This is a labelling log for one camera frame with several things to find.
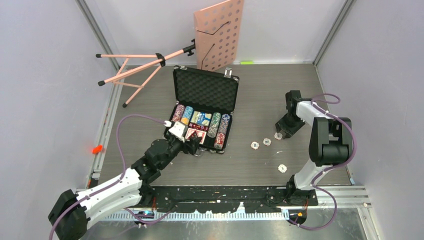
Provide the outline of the blue playing card deck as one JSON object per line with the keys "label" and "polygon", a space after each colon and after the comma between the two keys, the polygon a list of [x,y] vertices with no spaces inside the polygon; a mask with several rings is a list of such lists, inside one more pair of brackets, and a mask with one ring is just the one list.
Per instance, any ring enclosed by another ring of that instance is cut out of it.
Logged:
{"label": "blue playing card deck", "polygon": [[198,126],[208,127],[210,125],[212,116],[213,116],[212,113],[194,111],[191,116],[190,122]]}

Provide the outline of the red white chip stack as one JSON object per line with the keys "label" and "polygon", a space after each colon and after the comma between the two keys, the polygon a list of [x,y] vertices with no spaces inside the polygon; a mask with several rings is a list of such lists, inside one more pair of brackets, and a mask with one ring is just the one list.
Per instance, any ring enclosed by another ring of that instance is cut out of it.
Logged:
{"label": "red white chip stack", "polygon": [[181,118],[182,118],[182,116],[183,116],[183,114],[184,114],[184,111],[185,111],[185,106],[184,106],[184,105],[182,105],[182,104],[178,104],[178,105],[176,106],[176,108],[175,108],[175,111],[174,111],[174,113],[173,113],[173,116],[172,116],[171,120],[172,120],[173,122],[178,122],[178,121],[180,121],[180,120],[181,120]]}

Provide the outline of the black poker set case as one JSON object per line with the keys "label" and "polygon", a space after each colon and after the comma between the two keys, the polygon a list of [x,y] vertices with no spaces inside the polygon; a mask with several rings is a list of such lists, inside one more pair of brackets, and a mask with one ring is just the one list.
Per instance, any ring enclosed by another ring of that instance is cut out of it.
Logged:
{"label": "black poker set case", "polygon": [[[236,105],[239,78],[237,76],[226,76],[223,73],[176,65],[173,68],[173,82],[176,103],[169,121],[172,121],[176,106],[179,104],[184,105],[185,107],[190,106],[194,109],[194,111],[198,112],[209,114],[220,113],[221,116],[223,114],[231,116],[223,148],[216,149],[214,146],[216,137],[211,138],[206,134],[204,143],[199,145],[195,155],[197,155],[199,151],[223,154],[233,121],[233,112]],[[178,140],[175,136],[167,133],[167,131],[168,128],[166,127],[163,134],[165,140]],[[185,139],[185,142],[183,143],[184,147],[181,150],[181,152],[185,154],[187,154],[186,142],[188,140]]]}

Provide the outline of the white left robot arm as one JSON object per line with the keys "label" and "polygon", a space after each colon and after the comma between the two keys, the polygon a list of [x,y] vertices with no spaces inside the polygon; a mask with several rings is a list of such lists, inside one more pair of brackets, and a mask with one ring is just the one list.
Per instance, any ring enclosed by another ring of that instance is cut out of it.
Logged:
{"label": "white left robot arm", "polygon": [[48,238],[78,240],[98,221],[117,210],[137,204],[148,207],[154,199],[150,184],[180,152],[194,155],[201,140],[195,133],[188,140],[175,136],[157,139],[144,156],[122,174],[77,193],[71,189],[62,192],[48,214],[52,225]]}

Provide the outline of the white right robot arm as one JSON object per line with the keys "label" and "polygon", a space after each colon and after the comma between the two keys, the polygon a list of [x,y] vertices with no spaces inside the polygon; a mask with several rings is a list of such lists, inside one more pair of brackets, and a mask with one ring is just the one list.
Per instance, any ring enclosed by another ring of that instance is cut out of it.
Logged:
{"label": "white right robot arm", "polygon": [[311,126],[309,159],[286,183],[285,199],[299,205],[311,198],[317,183],[330,171],[344,167],[354,155],[352,122],[320,107],[319,98],[303,98],[299,90],[285,94],[286,114],[275,124],[276,137],[289,139],[304,125]]}

